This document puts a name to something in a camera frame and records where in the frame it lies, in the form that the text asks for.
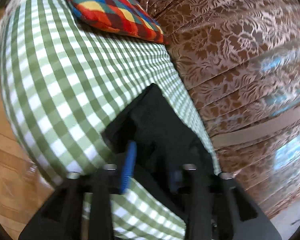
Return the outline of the black pants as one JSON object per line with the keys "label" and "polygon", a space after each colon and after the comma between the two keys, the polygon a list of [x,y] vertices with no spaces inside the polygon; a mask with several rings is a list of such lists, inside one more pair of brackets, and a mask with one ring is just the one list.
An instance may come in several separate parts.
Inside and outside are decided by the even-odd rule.
{"label": "black pants", "polygon": [[199,193],[192,206],[201,216],[211,218],[212,157],[156,84],[143,90],[106,127],[102,137],[115,153],[125,151],[130,141],[136,142],[134,179],[182,220],[187,218],[189,204],[180,193],[170,191],[169,173],[181,170],[184,164],[195,165]]}

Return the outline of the beige curtain tieback band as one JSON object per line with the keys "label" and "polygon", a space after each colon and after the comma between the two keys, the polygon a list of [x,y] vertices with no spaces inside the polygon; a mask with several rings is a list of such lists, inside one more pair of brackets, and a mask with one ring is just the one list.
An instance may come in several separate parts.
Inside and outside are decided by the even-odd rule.
{"label": "beige curtain tieback band", "polygon": [[289,109],[281,115],[256,126],[216,135],[211,138],[211,142],[215,149],[244,144],[284,129],[298,120],[300,120],[300,106]]}

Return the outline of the green white checkered bedsheet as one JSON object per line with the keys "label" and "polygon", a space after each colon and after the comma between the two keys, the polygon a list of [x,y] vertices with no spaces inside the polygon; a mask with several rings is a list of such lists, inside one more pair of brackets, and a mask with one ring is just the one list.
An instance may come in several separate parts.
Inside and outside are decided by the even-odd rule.
{"label": "green white checkered bedsheet", "polygon": [[0,90],[21,147],[53,186],[111,157],[102,130],[151,83],[217,162],[162,44],[92,31],[65,0],[11,0],[0,21]]}

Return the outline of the brown floral curtain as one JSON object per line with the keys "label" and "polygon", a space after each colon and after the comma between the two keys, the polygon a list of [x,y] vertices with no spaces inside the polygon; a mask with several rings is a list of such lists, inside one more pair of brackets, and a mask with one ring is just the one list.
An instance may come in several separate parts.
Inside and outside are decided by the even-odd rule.
{"label": "brown floral curtain", "polygon": [[[210,140],[300,106],[300,0],[137,1],[162,27]],[[300,198],[300,120],[213,148],[268,217]]]}

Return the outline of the multicolour plaid pillow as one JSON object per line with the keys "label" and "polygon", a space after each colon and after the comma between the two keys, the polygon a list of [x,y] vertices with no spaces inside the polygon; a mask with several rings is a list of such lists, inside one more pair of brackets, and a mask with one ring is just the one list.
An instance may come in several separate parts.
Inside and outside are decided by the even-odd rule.
{"label": "multicolour plaid pillow", "polygon": [[166,44],[160,25],[137,0],[66,0],[76,18],[98,30]]}

